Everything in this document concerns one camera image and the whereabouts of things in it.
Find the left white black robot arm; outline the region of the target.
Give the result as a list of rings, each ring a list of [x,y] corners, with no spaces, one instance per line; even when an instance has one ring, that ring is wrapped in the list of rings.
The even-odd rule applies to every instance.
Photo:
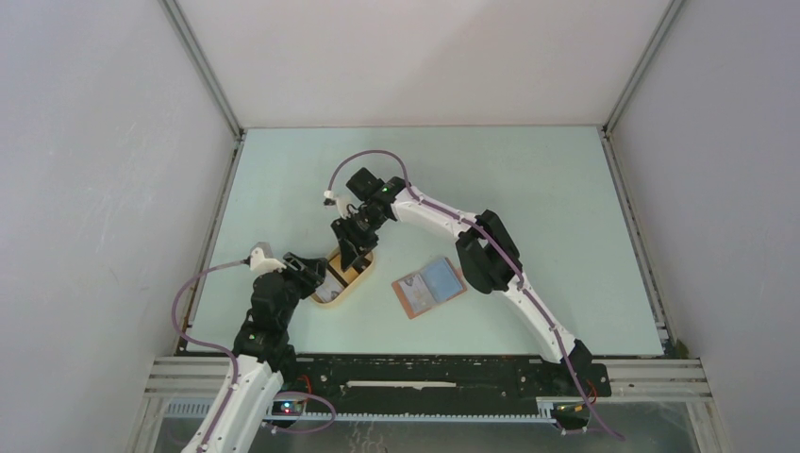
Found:
[[[182,295],[202,277],[223,269],[248,266],[256,275],[251,308],[227,348],[196,340],[185,333],[177,316]],[[288,253],[281,259],[255,246],[248,257],[212,266],[190,277],[177,291],[171,322],[187,343],[219,351],[229,359],[225,380],[209,412],[185,452],[245,452],[253,443],[267,410],[279,393],[294,388],[298,380],[296,355],[289,339],[289,324],[303,299],[325,282],[328,260],[305,259]]]

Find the white VIP credit card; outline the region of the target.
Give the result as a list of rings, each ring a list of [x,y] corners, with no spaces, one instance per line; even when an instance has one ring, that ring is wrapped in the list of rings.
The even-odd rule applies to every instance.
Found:
[[[420,274],[413,274],[401,279],[399,287],[413,315],[429,310],[435,304],[433,294]]]

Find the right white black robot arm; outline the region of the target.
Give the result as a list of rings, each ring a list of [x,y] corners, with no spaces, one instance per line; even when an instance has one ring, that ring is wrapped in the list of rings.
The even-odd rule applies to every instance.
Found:
[[[552,388],[573,394],[586,380],[592,353],[546,306],[531,285],[520,251],[501,218],[492,210],[458,210],[422,193],[402,177],[388,181],[359,169],[346,184],[359,201],[354,206],[331,189],[324,203],[340,217],[331,224],[341,251],[342,268],[352,267],[378,243],[377,231],[388,221],[421,227],[453,242],[466,282],[481,294],[498,293],[526,321],[541,349]]]

